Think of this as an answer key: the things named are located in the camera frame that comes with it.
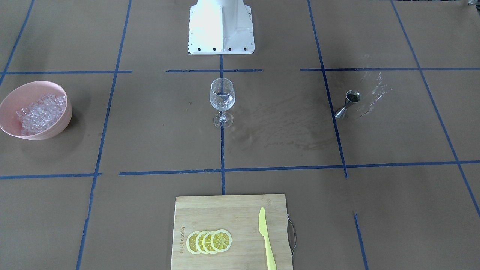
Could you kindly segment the steel jigger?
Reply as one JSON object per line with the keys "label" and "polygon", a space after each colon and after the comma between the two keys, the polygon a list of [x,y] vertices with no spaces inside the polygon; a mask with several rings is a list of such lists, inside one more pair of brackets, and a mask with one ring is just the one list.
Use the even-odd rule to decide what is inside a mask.
{"label": "steel jigger", "polygon": [[354,104],[357,104],[361,100],[361,94],[358,91],[355,90],[349,90],[346,92],[346,98],[343,106],[339,108],[334,116],[337,119],[343,119],[346,116],[346,111],[349,107],[353,106]]}

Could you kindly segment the clear wine glass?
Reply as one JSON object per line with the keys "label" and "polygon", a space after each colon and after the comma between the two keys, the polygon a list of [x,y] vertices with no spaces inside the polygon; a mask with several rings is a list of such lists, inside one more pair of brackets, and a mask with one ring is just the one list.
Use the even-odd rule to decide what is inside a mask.
{"label": "clear wine glass", "polygon": [[228,112],[236,102],[236,93],[233,82],[227,78],[217,78],[211,83],[209,92],[211,106],[216,110],[213,116],[214,125],[221,129],[229,128],[234,121],[233,115]]}

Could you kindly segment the clear ice cubes pile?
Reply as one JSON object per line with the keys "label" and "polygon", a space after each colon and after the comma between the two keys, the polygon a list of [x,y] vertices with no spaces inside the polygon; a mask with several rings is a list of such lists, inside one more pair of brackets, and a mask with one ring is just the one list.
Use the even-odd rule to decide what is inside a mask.
{"label": "clear ice cubes pile", "polygon": [[41,133],[51,128],[66,110],[66,96],[43,94],[29,106],[16,111],[21,123],[21,136]]}

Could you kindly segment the bamboo cutting board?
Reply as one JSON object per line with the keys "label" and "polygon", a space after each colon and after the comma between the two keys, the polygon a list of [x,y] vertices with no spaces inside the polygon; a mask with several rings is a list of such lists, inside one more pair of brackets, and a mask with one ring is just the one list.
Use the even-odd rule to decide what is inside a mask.
{"label": "bamboo cutting board", "polygon": [[[172,270],[266,270],[264,237],[259,231],[265,210],[274,261],[278,270],[293,269],[284,194],[180,196],[175,199]],[[232,245],[224,252],[191,253],[193,232],[226,230]]]}

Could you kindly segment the yellow plastic knife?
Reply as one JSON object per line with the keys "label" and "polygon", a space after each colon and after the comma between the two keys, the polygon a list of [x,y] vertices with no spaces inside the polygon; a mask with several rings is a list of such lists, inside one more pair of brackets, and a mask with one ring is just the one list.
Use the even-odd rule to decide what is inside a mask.
{"label": "yellow plastic knife", "polygon": [[258,227],[259,232],[264,238],[264,249],[265,249],[265,258],[266,258],[266,265],[268,270],[277,270],[276,261],[274,257],[273,250],[271,248],[271,243],[269,239],[269,231],[266,223],[266,211],[264,207],[259,209],[259,217],[258,217]]}

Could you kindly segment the pink bowl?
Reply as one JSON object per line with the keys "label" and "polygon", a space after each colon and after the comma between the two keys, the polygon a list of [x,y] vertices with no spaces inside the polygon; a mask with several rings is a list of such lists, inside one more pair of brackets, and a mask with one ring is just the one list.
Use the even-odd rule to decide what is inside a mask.
{"label": "pink bowl", "polygon": [[72,105],[66,91],[50,81],[21,85],[1,102],[1,129],[23,140],[47,140],[71,121]]}

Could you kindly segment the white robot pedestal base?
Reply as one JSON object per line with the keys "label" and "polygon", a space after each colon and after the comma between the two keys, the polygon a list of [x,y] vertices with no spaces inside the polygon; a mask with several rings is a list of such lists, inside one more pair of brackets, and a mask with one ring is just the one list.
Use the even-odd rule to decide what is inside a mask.
{"label": "white robot pedestal base", "polygon": [[252,9],[243,0],[199,0],[190,7],[189,16],[188,54],[255,52]]}

